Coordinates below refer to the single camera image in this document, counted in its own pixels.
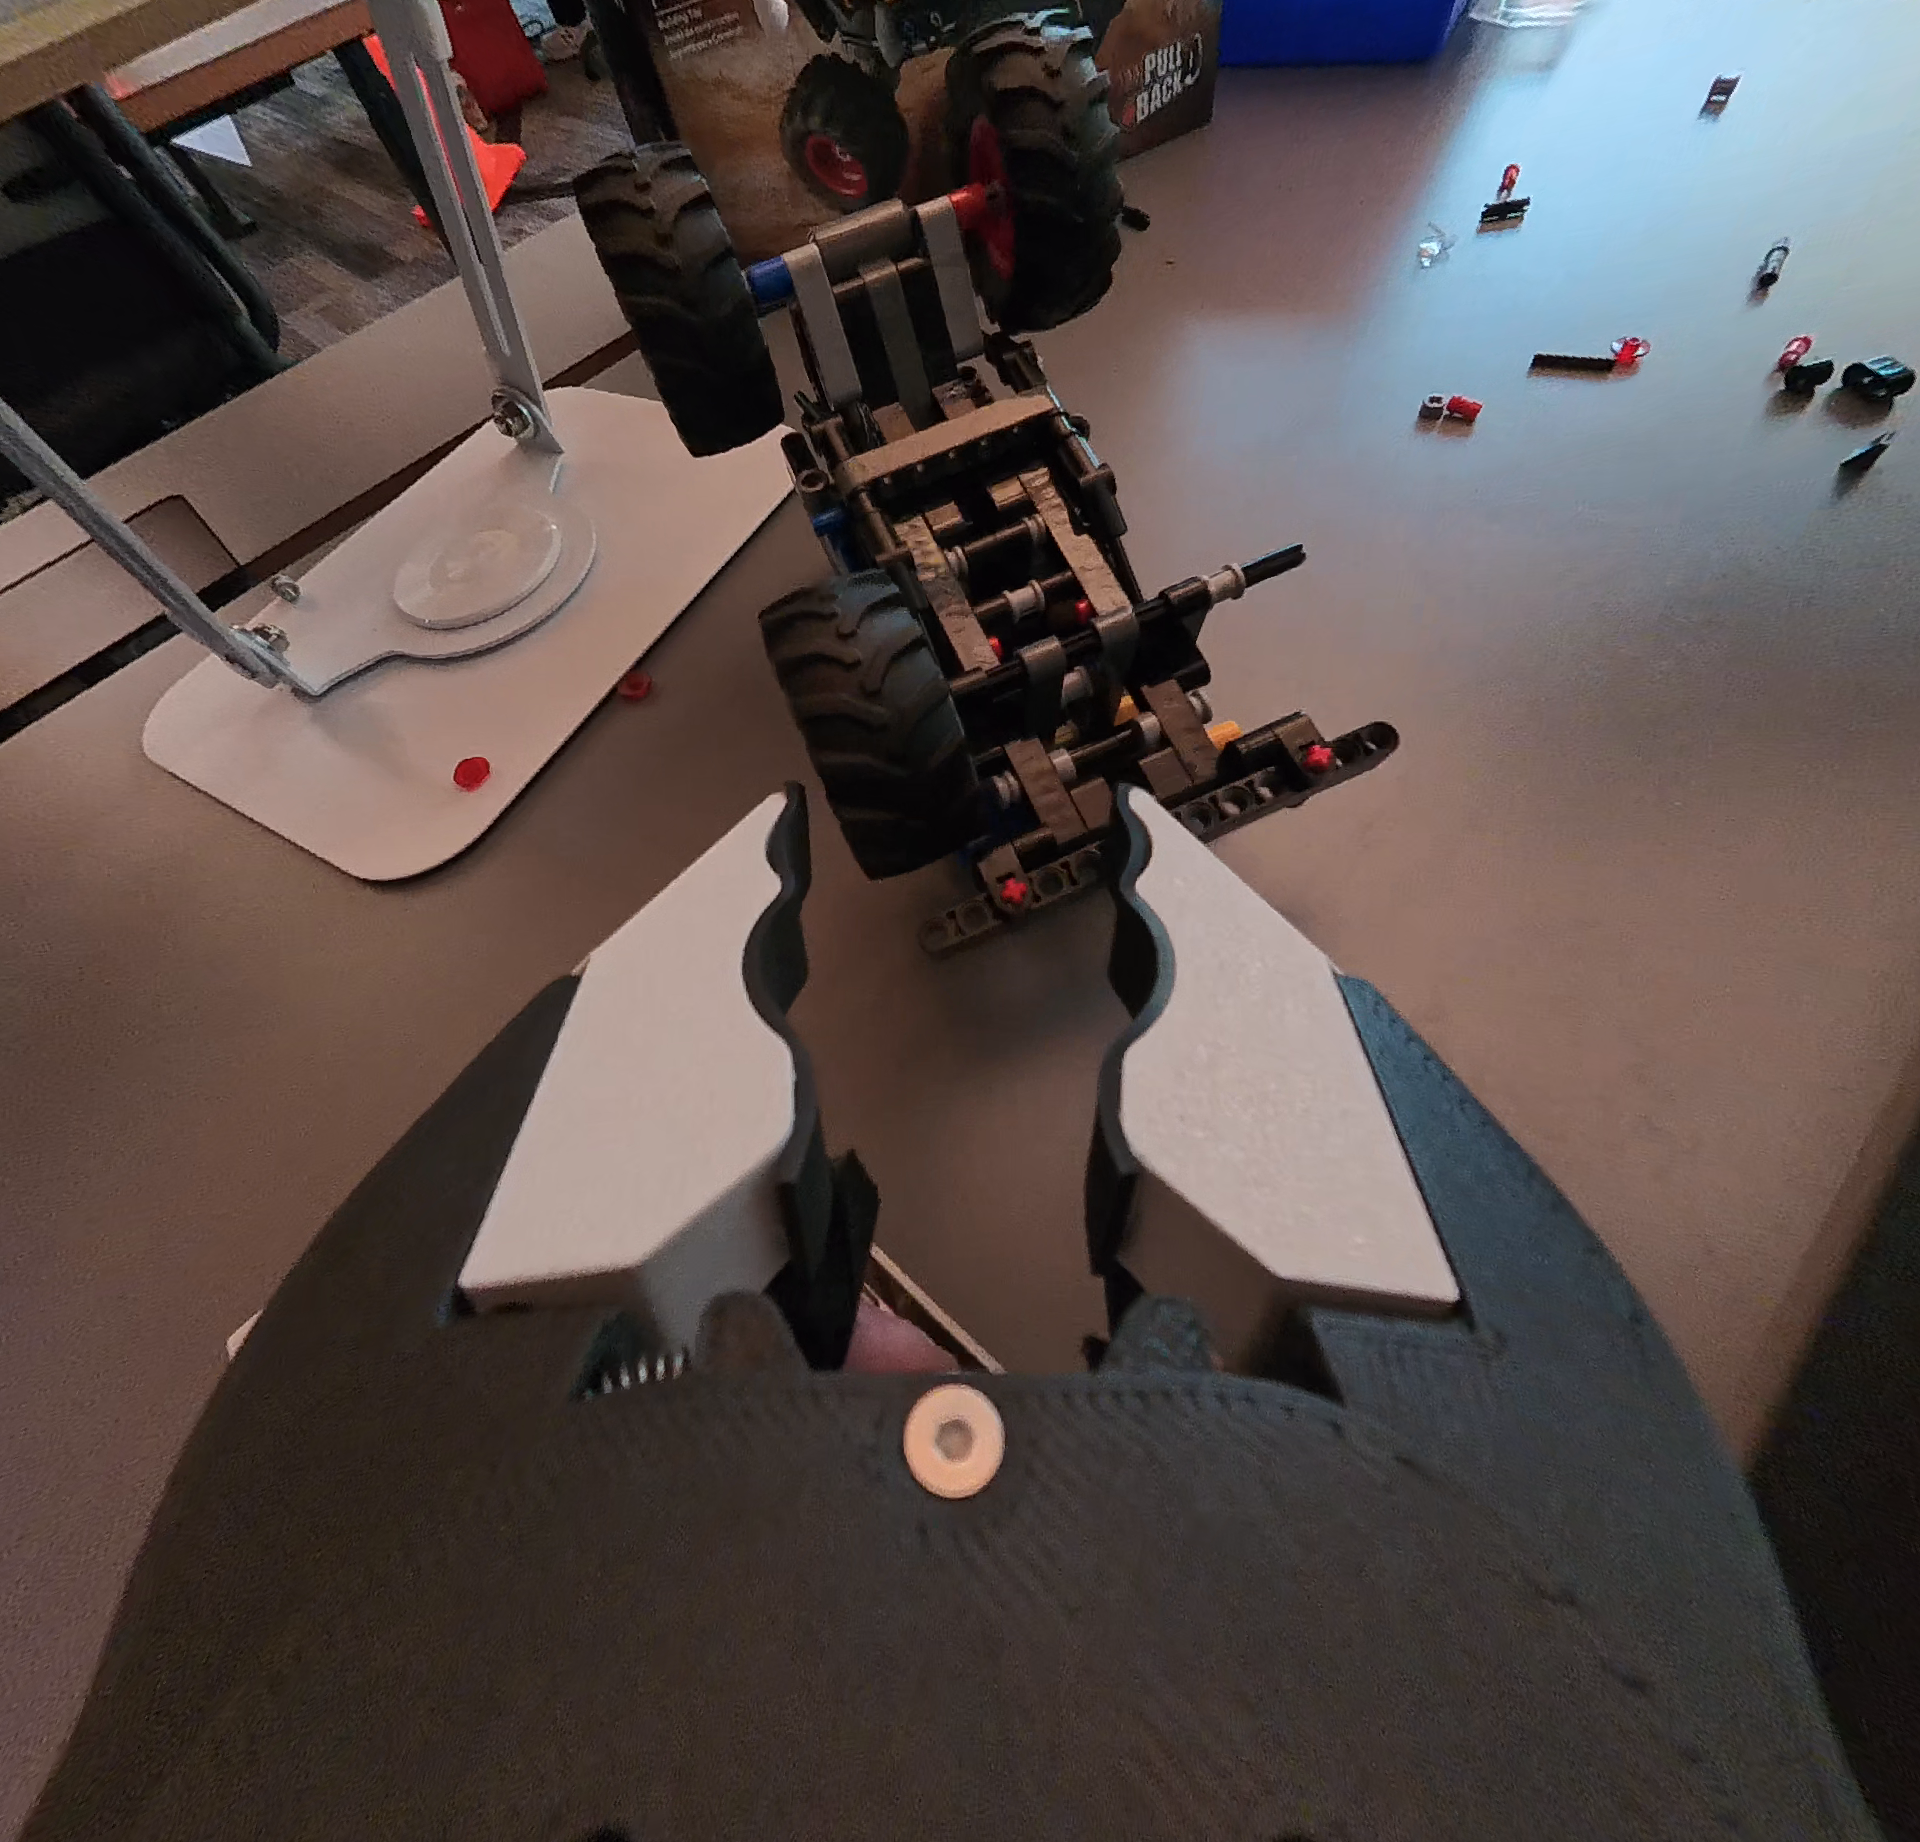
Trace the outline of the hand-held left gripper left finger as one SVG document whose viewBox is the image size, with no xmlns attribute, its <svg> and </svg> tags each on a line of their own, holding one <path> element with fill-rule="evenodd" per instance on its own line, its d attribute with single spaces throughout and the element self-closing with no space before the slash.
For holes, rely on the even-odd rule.
<svg viewBox="0 0 1920 1842">
<path fill-rule="evenodd" d="M 825 1149 L 791 1010 L 809 980 L 809 802 L 786 785 L 567 981 L 460 1293 L 479 1313 L 612 1310 L 641 1349 L 692 1349 L 707 1304 L 768 1296 L 839 1370 L 876 1187 Z"/>
</svg>

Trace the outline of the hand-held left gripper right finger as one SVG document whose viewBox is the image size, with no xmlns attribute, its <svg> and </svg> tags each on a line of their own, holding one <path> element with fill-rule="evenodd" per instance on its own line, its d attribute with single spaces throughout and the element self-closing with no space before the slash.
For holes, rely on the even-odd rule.
<svg viewBox="0 0 1920 1842">
<path fill-rule="evenodd" d="M 1138 787 L 1116 796 L 1086 1243 L 1111 1338 L 1188 1302 L 1220 1365 L 1309 1310 L 1449 1319 L 1444 1241 L 1333 963 Z"/>
</svg>

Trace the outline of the grey desk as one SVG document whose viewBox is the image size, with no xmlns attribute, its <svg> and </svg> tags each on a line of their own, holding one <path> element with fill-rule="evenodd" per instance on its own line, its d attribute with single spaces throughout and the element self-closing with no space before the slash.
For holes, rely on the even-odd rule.
<svg viewBox="0 0 1920 1842">
<path fill-rule="evenodd" d="M 1879 421 L 1773 382 L 1800 332 L 1917 362 L 1917 45 L 1917 0 L 1591 0 L 1421 71 L 1226 76 L 1041 342 L 1144 585 L 1306 547 L 1209 622 L 1218 711 L 1402 735 L 1220 855 L 1500 1116 L 1740 1452 L 1917 1109 L 1917 397 L 1845 484 Z M 1479 233 L 1509 165 L 1529 214 Z M 1529 373 L 1626 334 L 1638 366 Z M 809 774 L 757 615 L 821 563 L 786 504 L 647 702 L 391 892 L 148 762 L 190 645 L 4 743 L 4 1839 L 230 1331 L 534 993 Z"/>
</svg>

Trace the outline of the bright orange object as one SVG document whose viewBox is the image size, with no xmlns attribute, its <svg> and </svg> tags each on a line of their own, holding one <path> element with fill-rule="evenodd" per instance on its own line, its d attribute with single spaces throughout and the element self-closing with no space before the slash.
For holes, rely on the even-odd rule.
<svg viewBox="0 0 1920 1842">
<path fill-rule="evenodd" d="M 440 7 L 474 161 L 491 208 L 499 210 L 525 169 L 522 116 L 547 93 L 545 68 L 510 0 L 441 0 Z"/>
</svg>

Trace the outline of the Lego monster truck model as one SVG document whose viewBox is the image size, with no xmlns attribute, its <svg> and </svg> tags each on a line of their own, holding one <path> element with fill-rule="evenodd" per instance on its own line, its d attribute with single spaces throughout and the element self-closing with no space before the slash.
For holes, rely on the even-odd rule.
<svg viewBox="0 0 1920 1842">
<path fill-rule="evenodd" d="M 684 146 L 620 153 L 575 180 L 689 453 L 781 434 L 827 581 L 888 573 L 948 679 L 1017 637 L 1160 593 L 1126 554 L 1114 471 L 1030 338 L 1112 286 L 1123 197 L 1109 93 L 1061 26 L 991 30 L 981 68 L 948 65 L 948 113 L 976 109 L 971 178 L 921 203 L 876 201 L 755 264 Z M 928 956 L 1102 888 L 1123 789 L 1209 843 L 1397 751 L 1380 723 L 1347 735 L 1306 714 L 1246 734 L 1213 723 L 1200 637 L 1123 684 L 1069 668 L 999 701 L 950 691 L 981 815 L 940 860 L 963 862 L 974 894 L 924 924 Z"/>
</svg>

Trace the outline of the long black toy axle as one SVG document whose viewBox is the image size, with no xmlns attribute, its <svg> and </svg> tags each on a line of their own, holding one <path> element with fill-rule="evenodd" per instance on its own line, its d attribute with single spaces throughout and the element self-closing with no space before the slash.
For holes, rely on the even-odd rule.
<svg viewBox="0 0 1920 1842">
<path fill-rule="evenodd" d="M 1306 547 L 1293 544 L 1266 557 L 1241 563 L 1247 592 L 1295 573 L 1306 563 Z M 1032 641 L 1017 637 L 992 653 L 987 668 L 964 671 L 948 681 L 961 702 L 999 701 L 1018 687 L 1069 668 L 1086 668 L 1114 684 L 1140 678 L 1164 655 L 1196 645 L 1213 612 L 1205 590 L 1209 575 L 1169 585 L 1161 593 L 1109 615 L 1094 615 L 1066 630 L 1045 630 Z"/>
</svg>

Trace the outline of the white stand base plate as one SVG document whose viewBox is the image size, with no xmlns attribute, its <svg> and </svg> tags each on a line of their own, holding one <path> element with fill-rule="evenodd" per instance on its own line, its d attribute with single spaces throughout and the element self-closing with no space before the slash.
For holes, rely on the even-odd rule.
<svg viewBox="0 0 1920 1842">
<path fill-rule="evenodd" d="M 547 403 L 557 453 L 463 440 L 264 609 L 296 686 L 196 667 L 148 761 L 358 880 L 482 838 L 790 496 L 777 435 L 697 461 L 654 400 Z"/>
</svg>

